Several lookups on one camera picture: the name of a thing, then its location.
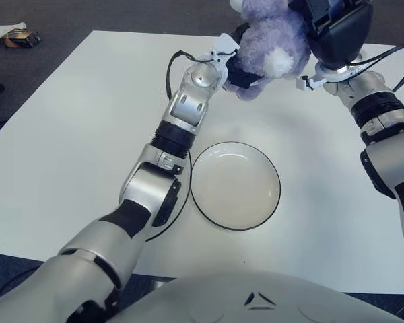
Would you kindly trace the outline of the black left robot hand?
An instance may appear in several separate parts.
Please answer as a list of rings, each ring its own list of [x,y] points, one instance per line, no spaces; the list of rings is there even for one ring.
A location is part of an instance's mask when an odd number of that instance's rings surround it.
[[[248,22],[245,22],[239,25],[232,33],[229,33],[229,35],[238,45],[240,45],[243,34],[249,28],[250,24]],[[228,68],[228,81],[232,85],[248,89],[254,82],[257,82],[258,80],[263,78],[260,75],[244,71],[238,66],[238,63],[238,54],[235,54],[226,63],[226,67]]]

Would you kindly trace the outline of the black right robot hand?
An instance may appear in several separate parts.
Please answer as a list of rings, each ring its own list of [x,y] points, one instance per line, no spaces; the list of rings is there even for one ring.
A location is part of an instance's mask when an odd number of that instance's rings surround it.
[[[371,1],[290,1],[307,23],[313,55],[330,70],[354,61],[366,40],[373,15]]]

